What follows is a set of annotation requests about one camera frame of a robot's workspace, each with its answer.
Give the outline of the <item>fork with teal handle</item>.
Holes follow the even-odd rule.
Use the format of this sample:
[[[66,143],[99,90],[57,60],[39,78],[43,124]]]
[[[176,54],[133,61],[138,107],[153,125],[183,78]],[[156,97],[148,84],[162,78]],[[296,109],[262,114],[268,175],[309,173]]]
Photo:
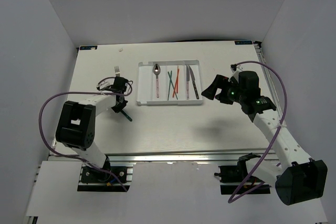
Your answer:
[[[115,67],[114,67],[114,71],[115,71],[115,76],[116,76],[116,77],[120,77],[120,69],[119,69],[118,66],[115,66]]]

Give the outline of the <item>knife with dark handle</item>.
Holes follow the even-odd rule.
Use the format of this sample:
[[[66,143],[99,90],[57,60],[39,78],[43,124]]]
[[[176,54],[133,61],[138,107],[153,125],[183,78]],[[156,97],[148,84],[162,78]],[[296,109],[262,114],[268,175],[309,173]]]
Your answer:
[[[200,99],[199,97],[199,94],[198,94],[198,90],[197,90],[197,86],[196,86],[196,79],[195,79],[195,75],[194,75],[194,72],[191,68],[191,66],[189,65],[189,68],[190,68],[190,81],[192,82],[192,85],[193,85],[193,89],[194,89],[194,93],[195,93],[195,97],[197,100]]]

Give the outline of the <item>spoon with teal handle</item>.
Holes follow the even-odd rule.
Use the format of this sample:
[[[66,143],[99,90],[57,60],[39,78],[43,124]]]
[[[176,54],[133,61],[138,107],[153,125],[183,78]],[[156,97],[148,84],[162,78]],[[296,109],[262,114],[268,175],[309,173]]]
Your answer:
[[[127,120],[129,120],[130,122],[133,121],[133,119],[123,110],[121,110],[121,113],[127,118]]]

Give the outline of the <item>knife with pink handle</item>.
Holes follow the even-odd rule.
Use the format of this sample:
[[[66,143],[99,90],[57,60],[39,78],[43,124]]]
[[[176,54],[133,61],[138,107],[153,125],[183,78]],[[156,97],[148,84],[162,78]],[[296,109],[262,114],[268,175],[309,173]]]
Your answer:
[[[186,65],[186,99],[190,99],[190,68]]]

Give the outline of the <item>spoon with pink handle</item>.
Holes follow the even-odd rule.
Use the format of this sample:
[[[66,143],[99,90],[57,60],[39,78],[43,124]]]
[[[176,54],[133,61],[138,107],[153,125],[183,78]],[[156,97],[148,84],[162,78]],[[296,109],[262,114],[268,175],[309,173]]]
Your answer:
[[[159,87],[159,75],[161,73],[161,67],[156,63],[153,66],[153,73],[155,75],[155,91],[156,91],[156,97],[160,97],[160,87]]]

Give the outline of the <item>orange chopstick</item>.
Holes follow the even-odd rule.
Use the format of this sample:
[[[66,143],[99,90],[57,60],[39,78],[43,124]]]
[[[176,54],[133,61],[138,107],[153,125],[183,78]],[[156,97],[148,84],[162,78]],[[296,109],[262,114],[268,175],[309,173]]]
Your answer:
[[[176,79],[175,79],[175,84],[174,84],[174,91],[173,91],[173,98],[177,98],[177,94],[179,92],[179,78],[180,78],[180,68],[177,68],[177,74],[176,74]]]
[[[176,94],[176,96],[177,96],[177,94],[178,94],[178,88],[179,88],[179,85],[178,85],[178,82],[179,82],[179,74],[180,74],[180,68],[179,68],[179,66],[177,66],[177,75],[176,75],[176,80],[175,80],[175,94]]]

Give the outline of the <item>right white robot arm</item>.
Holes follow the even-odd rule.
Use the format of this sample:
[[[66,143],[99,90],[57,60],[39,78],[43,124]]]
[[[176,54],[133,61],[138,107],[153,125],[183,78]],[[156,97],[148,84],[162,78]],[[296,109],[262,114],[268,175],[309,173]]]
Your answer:
[[[274,166],[263,163],[266,153],[240,157],[237,175],[243,184],[256,177],[274,187],[279,199],[287,206],[323,196],[328,172],[326,164],[314,160],[280,123],[276,106],[261,95],[257,73],[235,71],[230,78],[217,75],[202,96],[224,104],[238,103],[279,159],[280,166]]]

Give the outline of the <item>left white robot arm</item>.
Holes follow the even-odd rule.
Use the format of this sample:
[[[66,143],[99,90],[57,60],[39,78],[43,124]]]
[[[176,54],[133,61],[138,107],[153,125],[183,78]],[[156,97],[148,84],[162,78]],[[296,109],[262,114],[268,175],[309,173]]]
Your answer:
[[[78,157],[94,166],[93,176],[101,182],[110,178],[108,157],[94,143],[96,117],[111,109],[121,113],[127,105],[125,96],[131,93],[131,81],[124,77],[112,77],[98,82],[97,94],[82,101],[66,101],[56,129],[56,141],[75,151]]]

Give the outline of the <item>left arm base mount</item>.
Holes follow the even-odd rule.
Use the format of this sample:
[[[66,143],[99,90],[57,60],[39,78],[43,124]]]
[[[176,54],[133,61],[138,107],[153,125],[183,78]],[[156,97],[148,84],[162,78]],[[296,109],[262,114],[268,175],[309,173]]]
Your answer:
[[[131,166],[111,166],[114,173],[123,186],[128,190],[132,181],[133,167]],[[107,173],[101,173],[89,166],[83,166],[80,172],[77,191],[79,192],[99,192],[99,193],[125,193],[125,190],[116,178]]]

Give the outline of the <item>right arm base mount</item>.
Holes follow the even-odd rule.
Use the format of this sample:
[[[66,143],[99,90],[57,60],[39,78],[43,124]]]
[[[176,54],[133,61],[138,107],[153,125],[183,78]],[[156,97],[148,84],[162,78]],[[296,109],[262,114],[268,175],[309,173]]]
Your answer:
[[[220,182],[220,193],[221,195],[231,195],[236,187],[243,181],[243,179],[248,174],[246,168],[246,161],[249,161],[253,158],[260,158],[261,156],[254,153],[249,153],[244,155],[238,159],[236,165],[223,165],[219,166],[219,173],[214,173],[214,176],[219,178]],[[247,182],[244,183],[243,187],[238,191],[238,195],[242,193],[254,189],[257,187],[262,181],[254,176],[251,176]],[[250,192],[249,194],[255,195],[265,195],[270,194],[270,186],[265,184],[261,185],[260,187],[256,188],[254,191]]]

